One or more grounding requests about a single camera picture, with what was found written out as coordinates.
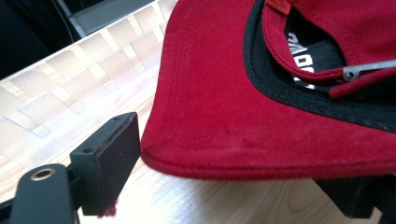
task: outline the red brim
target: red brim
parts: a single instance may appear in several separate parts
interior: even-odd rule
[[[395,133],[283,105],[252,85],[243,44],[253,3],[177,3],[142,138],[144,162],[170,175],[202,179],[396,172]]]

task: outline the black mount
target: black mount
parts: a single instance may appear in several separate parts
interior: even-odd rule
[[[75,224],[80,207],[86,216],[105,216],[139,156],[137,115],[119,115],[70,153],[69,166],[48,164],[26,173],[15,198],[0,204],[0,224]]]

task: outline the cap tag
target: cap tag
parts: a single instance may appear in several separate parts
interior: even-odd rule
[[[396,60],[383,61],[379,63],[365,63],[354,66],[347,66],[343,69],[343,77],[345,81],[353,81],[357,79],[360,72],[396,67]]]
[[[290,13],[291,4],[286,0],[268,0],[267,4],[285,15]]]

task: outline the black fabric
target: black fabric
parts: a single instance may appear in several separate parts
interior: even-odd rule
[[[50,54],[29,25],[9,4],[0,2],[0,78]]]
[[[247,21],[244,61],[252,84],[266,97],[321,116],[396,133],[396,104],[392,100],[334,101],[326,92],[294,85],[290,74],[272,57],[262,36],[262,6],[257,0]]]
[[[312,58],[312,67],[315,72],[329,70],[346,65],[345,59],[332,38],[318,27],[307,21],[296,10],[288,16],[285,36],[292,40],[290,33],[295,34],[298,43],[306,50],[293,54],[293,57],[309,55]]]
[[[0,33],[0,78],[78,40],[52,0],[0,0]]]

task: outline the red baseball cap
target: red baseball cap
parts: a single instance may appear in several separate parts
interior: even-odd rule
[[[179,0],[142,159],[257,180],[396,173],[393,1]]]

